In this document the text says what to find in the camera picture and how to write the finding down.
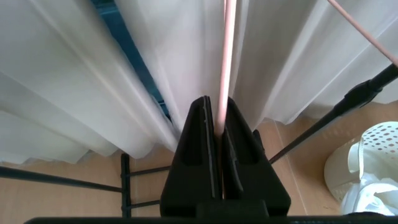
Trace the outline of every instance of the laundry basket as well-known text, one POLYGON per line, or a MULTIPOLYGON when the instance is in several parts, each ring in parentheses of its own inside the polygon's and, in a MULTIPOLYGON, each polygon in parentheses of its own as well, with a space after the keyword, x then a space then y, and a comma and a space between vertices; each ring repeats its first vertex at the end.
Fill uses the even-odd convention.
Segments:
POLYGON ((398 182, 398 122, 384 122, 339 147, 325 164, 325 182, 341 202, 364 172, 398 182))

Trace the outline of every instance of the white curtain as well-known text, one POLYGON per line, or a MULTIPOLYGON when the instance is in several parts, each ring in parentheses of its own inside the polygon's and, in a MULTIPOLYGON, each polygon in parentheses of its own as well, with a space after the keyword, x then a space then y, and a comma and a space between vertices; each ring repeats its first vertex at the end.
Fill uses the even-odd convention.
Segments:
MULTIPOLYGON (((89 1, 0 2, 0 159, 174 151, 190 104, 216 113, 223 0, 115 0, 170 111, 164 118, 89 1)), ((398 1, 339 3, 398 56, 398 1)), ((319 117, 390 62, 325 0, 238 1, 229 95, 252 129, 319 117)), ((398 97, 391 83, 375 99, 398 97)))
POLYGON ((0 159, 133 157, 177 138, 88 1, 0 2, 0 159))

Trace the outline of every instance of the pink cable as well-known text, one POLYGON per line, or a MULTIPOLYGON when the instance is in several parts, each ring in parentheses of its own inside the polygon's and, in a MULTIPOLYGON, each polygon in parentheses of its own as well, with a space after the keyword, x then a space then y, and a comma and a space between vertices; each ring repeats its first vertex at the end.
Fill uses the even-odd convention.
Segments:
POLYGON ((221 137, 225 127, 226 107, 228 102, 229 78, 231 76, 232 49, 234 42, 236 0, 226 0, 224 8, 224 49, 221 68, 220 96, 218 114, 215 123, 215 136, 221 137))
POLYGON ((348 20, 348 22, 355 27, 375 48, 377 48, 384 56, 386 56, 394 65, 398 67, 398 59, 395 58, 388 50, 386 50, 369 32, 361 27, 335 0, 328 0, 328 2, 337 9, 340 14, 348 20))

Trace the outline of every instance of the pink string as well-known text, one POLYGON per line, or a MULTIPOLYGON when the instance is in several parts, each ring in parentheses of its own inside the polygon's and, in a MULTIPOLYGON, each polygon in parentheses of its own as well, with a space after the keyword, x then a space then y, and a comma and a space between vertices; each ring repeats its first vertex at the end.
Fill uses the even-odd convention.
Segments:
POLYGON ((375 48, 377 48, 384 56, 386 56, 394 65, 398 67, 398 59, 395 58, 388 50, 386 50, 369 32, 361 27, 361 25, 354 20, 335 0, 328 0, 328 2, 337 9, 346 20, 355 27, 375 48))
POLYGON ((236 0, 226 0, 224 10, 224 49, 221 68, 220 96, 218 114, 215 121, 215 136, 221 137, 225 127, 226 108, 228 102, 229 78, 231 76, 232 49, 234 42, 236 0))

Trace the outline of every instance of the wooden floor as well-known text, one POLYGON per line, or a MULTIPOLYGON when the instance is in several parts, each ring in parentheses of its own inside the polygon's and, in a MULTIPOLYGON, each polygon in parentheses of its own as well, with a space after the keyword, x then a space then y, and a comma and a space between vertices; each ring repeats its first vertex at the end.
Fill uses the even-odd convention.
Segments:
MULTIPOLYGON (((398 121, 398 102, 370 104, 341 118, 303 143, 273 167, 292 198, 289 215, 337 215, 339 205, 326 188, 323 166, 339 146, 383 121, 398 121)), ((262 123, 260 131, 268 158, 285 147, 315 120, 299 117, 290 125, 262 123)), ((35 162, 19 169, 120 187, 120 152, 111 157, 91 155, 79 164, 35 162)), ((146 158, 131 159, 131 171, 171 164, 173 153, 158 148, 146 158)), ((167 171, 131 179, 132 202, 158 200, 167 171)), ((33 217, 120 217, 121 194, 51 184, 0 179, 0 223, 23 223, 33 217)), ((159 216, 159 206, 132 210, 135 217, 159 216)))

